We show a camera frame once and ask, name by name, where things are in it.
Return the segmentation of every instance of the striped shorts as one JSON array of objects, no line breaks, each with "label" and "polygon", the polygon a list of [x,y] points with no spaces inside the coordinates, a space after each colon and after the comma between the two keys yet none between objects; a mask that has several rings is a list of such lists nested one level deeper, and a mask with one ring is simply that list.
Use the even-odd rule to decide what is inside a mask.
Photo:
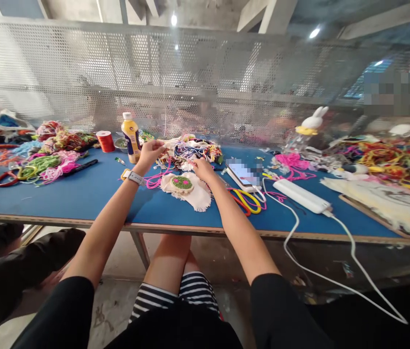
[{"label": "striped shorts", "polygon": [[189,304],[206,306],[220,317],[215,293],[205,275],[199,271],[184,274],[181,279],[179,296],[161,288],[142,283],[132,309],[129,323],[155,308],[168,309],[178,300]]}]

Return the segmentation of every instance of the hand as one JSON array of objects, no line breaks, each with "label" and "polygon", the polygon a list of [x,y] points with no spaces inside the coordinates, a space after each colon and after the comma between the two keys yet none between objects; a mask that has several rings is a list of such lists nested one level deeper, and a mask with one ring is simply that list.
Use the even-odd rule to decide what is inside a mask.
[{"label": "hand", "polygon": [[211,167],[210,163],[205,158],[194,159],[191,164],[193,165],[193,169],[197,177],[205,183],[209,184],[216,178],[216,173],[213,170],[213,167]]},{"label": "hand", "polygon": [[155,160],[157,160],[166,151],[165,143],[159,140],[146,142],[142,145],[141,157],[136,167],[141,168],[146,173],[152,167]]}]

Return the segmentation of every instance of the black pen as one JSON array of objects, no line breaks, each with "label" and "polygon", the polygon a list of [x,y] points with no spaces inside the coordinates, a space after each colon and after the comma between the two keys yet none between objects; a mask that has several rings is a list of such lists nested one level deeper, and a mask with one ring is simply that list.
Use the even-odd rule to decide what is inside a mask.
[{"label": "black pen", "polygon": [[85,164],[80,165],[79,167],[76,167],[75,169],[71,170],[68,173],[63,174],[63,177],[68,177],[70,175],[73,175],[79,171],[82,171],[83,169],[86,169],[87,167],[90,167],[98,162],[98,159],[94,159],[92,161],[86,162]]}]

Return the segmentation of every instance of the ceiling light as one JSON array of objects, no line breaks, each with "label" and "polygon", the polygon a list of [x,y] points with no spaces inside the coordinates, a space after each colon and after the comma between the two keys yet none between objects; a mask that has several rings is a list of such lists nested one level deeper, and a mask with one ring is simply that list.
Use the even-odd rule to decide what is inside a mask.
[{"label": "ceiling light", "polygon": [[310,39],[313,39],[315,36],[317,36],[319,32],[320,28],[316,28],[313,32],[310,33]]}]

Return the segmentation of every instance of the orange juice bottle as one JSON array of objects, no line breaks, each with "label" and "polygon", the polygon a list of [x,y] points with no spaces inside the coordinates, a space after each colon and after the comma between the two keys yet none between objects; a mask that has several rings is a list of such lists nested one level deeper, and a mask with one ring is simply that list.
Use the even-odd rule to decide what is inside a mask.
[{"label": "orange juice bottle", "polygon": [[124,121],[121,125],[121,131],[127,142],[127,154],[130,163],[137,163],[141,157],[141,146],[139,144],[139,127],[132,120],[132,115],[129,112],[123,113]]}]

